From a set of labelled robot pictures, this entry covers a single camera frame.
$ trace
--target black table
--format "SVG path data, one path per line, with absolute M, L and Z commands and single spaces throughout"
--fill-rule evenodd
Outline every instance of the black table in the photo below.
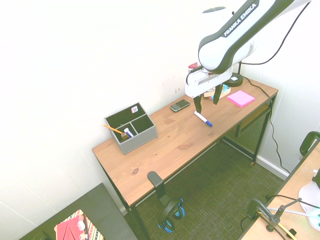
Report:
M 87 215 L 104 236 L 104 239 L 137 240 L 102 183 L 29 232 L 21 240 L 33 240 L 40 231 L 43 231 L 47 237 L 55 240 L 56 232 L 54 231 L 54 227 L 79 209 Z

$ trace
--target label sticker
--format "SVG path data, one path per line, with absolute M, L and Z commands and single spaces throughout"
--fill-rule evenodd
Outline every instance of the label sticker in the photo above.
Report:
M 134 106 L 131 108 L 131 112 L 134 114 L 136 112 L 138 112 L 138 107 L 137 106 Z

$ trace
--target pink sticky note pad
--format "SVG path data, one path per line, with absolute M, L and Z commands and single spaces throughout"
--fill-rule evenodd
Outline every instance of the pink sticky note pad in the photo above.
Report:
M 241 90 L 229 95 L 227 99 L 233 102 L 234 104 L 237 104 L 241 108 L 255 100 L 253 96 L 250 96 L 249 94 Z

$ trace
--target smartphone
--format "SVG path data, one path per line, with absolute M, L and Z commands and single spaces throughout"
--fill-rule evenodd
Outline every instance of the smartphone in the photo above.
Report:
M 187 100 L 180 100 L 178 102 L 176 102 L 175 104 L 170 106 L 170 109 L 174 112 L 178 112 L 186 107 L 188 107 L 190 105 L 190 103 Z

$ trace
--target gray desk organizer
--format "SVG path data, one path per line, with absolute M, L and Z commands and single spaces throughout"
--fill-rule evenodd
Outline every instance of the gray desk organizer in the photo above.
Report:
M 137 107 L 137 111 L 133 113 L 132 108 L 134 107 Z M 113 139 L 123 154 L 131 152 L 158 136 L 156 125 L 139 102 L 106 117 L 105 122 L 107 125 L 123 133 L 125 128 L 128 128 L 133 134 L 133 137 L 123 141 L 120 133 L 110 129 Z

